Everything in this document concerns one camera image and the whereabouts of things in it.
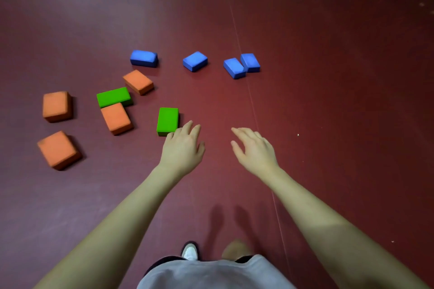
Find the blue brick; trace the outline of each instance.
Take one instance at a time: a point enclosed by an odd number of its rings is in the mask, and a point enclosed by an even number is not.
[[[195,52],[192,55],[184,58],[182,64],[191,72],[196,72],[200,68],[208,64],[208,57],[201,52]]]
[[[241,54],[241,63],[247,72],[259,72],[261,68],[253,54]]]
[[[132,65],[140,67],[156,67],[158,65],[158,55],[147,51],[133,51],[130,61]]]
[[[224,61],[223,66],[234,79],[239,79],[246,76],[246,71],[244,71],[242,64],[236,58],[231,58]]]

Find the orange brick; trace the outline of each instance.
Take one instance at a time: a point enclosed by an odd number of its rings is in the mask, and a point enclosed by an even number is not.
[[[48,122],[71,119],[73,117],[73,106],[68,92],[44,94],[42,116]]]
[[[61,170],[82,157],[63,131],[40,140],[38,146],[48,165],[56,170]]]
[[[154,83],[139,70],[124,76],[124,80],[137,94],[143,95],[154,88]]]
[[[119,135],[133,128],[122,103],[113,104],[101,109],[107,127],[113,135]]]

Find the block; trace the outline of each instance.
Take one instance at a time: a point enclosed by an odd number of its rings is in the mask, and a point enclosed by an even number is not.
[[[122,103],[116,103],[102,108],[101,113],[108,129],[113,135],[119,135],[134,127]]]
[[[148,51],[133,51],[130,62],[132,65],[140,67],[156,67],[158,65],[158,55]]]
[[[192,55],[184,58],[182,64],[191,72],[196,72],[200,68],[208,64],[208,57],[201,52],[195,52]]]
[[[236,58],[225,60],[223,66],[234,79],[246,76],[246,71],[244,70],[243,65]]]
[[[158,114],[157,134],[167,136],[178,128],[179,110],[177,108],[160,108]]]
[[[62,170],[82,157],[63,131],[40,140],[38,146],[48,165],[55,170]]]
[[[73,117],[73,104],[68,92],[44,94],[42,116],[48,122],[68,120]]]
[[[96,94],[100,108],[104,108],[116,103],[122,103],[123,106],[133,104],[130,93],[126,87],[109,90],[107,92]]]
[[[124,80],[139,95],[143,95],[154,88],[154,83],[139,70],[126,74]]]
[[[261,66],[258,60],[253,54],[241,54],[241,64],[244,66],[244,71],[246,72],[259,72]]]

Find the person's right arm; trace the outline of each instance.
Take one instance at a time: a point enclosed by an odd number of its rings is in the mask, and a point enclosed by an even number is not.
[[[339,288],[428,288],[380,245],[295,182],[276,161],[272,145],[249,128],[232,128],[245,152],[234,153],[284,204],[321,264]]]

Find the t-shirt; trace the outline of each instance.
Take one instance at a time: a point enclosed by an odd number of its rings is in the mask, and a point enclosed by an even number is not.
[[[137,289],[295,289],[262,255],[246,263],[174,260],[144,276]]]

